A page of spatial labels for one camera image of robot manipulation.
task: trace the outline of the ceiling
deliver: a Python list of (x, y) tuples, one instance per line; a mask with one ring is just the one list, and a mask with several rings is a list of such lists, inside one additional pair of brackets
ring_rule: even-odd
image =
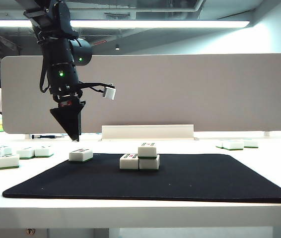
[[(66, 0), (72, 19), (102, 20), (216, 20), (236, 15), (257, 8), (263, 0)], [(197, 11), (193, 9), (202, 3)], [(25, 19), (20, 5), (13, 0), (0, 0), (0, 19)], [(245, 20), (250, 15), (237, 15), (237, 19)], [(76, 29), (82, 38), (96, 45), (94, 52), (108, 54), (113, 52), (113, 44), (120, 43), (125, 47), (124, 53), (132, 52), (135, 45), (142, 47), (166, 44), (211, 32), (206, 29)], [(5, 28), (0, 35), (26, 47), (38, 48), (32, 29)]]

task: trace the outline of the black triangular gripper tip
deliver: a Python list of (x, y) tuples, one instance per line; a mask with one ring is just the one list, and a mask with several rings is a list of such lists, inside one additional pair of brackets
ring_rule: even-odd
[(84, 104), (50, 109), (50, 113), (66, 131), (72, 141), (79, 141), (81, 134), (81, 110)]

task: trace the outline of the stacked mahjong tiles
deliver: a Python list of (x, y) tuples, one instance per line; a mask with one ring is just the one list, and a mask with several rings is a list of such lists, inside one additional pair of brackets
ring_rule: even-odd
[(53, 156), (51, 146), (26, 147), (17, 149), (13, 153), (13, 149), (9, 146), (0, 146), (0, 170), (19, 168), (19, 160), (28, 160), (32, 158), (46, 158)]
[(159, 155), (155, 143), (143, 143), (137, 154), (125, 154), (120, 158), (121, 170), (158, 170)]

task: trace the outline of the white partition panel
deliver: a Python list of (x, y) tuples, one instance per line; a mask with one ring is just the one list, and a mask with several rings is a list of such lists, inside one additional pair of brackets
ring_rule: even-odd
[[(40, 56), (1, 62), (8, 133), (57, 133), (52, 96), (39, 91)], [(281, 54), (93, 56), (84, 82), (114, 83), (114, 101), (84, 90), (82, 131), (102, 125), (194, 124), (195, 131), (281, 130)]]

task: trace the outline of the wall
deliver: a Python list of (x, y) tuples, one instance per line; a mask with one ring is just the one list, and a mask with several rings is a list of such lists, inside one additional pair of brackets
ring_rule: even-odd
[[(273, 9), (267, 3), (272, 0), (257, 9), (253, 27), (194, 37), (130, 54), (281, 53), (281, 3)], [(262, 16), (261, 12), (268, 7), (271, 10)]]

